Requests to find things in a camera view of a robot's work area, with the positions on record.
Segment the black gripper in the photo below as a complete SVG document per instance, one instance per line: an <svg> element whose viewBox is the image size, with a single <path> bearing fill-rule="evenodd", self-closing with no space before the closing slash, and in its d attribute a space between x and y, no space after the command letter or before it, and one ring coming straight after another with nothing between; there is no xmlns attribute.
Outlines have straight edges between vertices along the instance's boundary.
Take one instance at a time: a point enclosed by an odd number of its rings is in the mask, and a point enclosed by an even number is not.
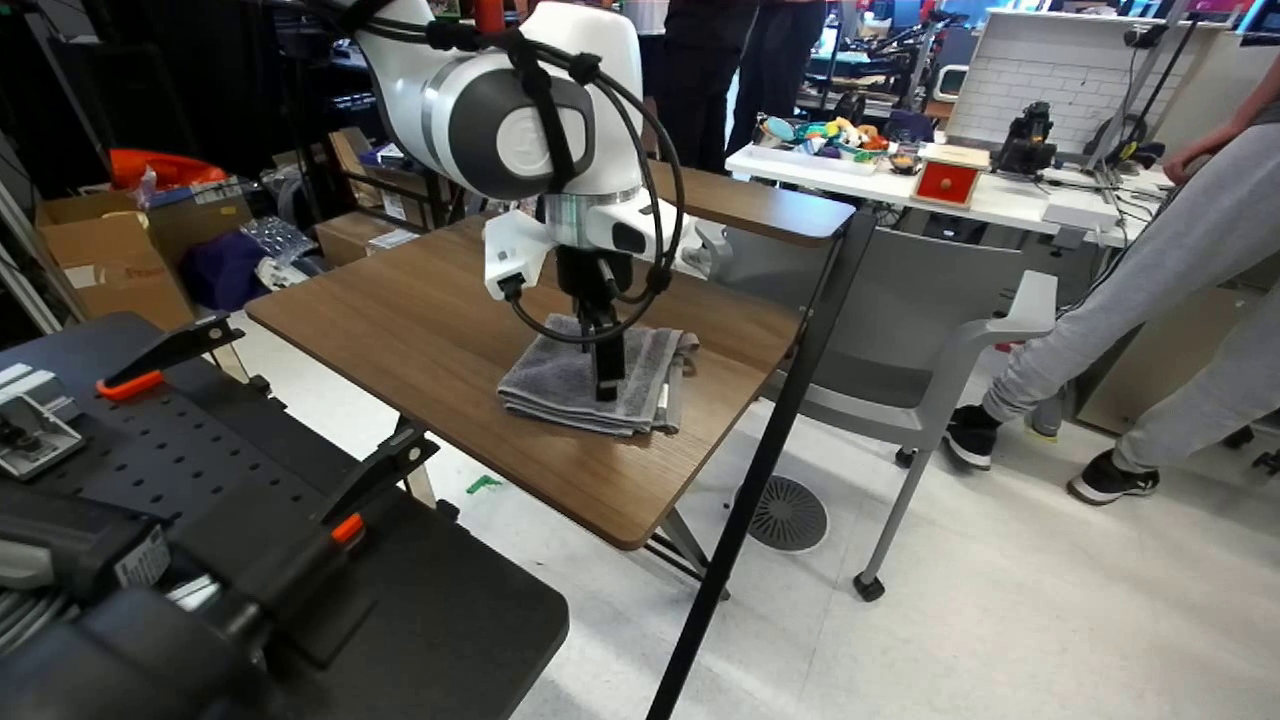
<svg viewBox="0 0 1280 720"><path fill-rule="evenodd" d="M608 328L617 300L633 290L633 259L598 249L556 249L556 284L574 300L580 346L594 346L598 400L617 400L625 387L625 331Z"/></svg>

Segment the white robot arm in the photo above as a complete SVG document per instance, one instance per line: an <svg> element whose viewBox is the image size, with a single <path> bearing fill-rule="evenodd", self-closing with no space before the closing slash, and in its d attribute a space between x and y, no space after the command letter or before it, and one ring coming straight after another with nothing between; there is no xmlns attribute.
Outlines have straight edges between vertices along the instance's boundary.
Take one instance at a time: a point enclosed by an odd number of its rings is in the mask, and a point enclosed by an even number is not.
<svg viewBox="0 0 1280 720"><path fill-rule="evenodd" d="M517 28L483 32L432 0L332 0L374 71L391 143L509 211L483 223L483 290L522 321L526 291L556 259L578 323L549 342L594 354L594 393L617 400L625 331L617 307L633 259L653 257L661 291L669 227L643 174L642 36L608 7L541 0Z"/></svg>

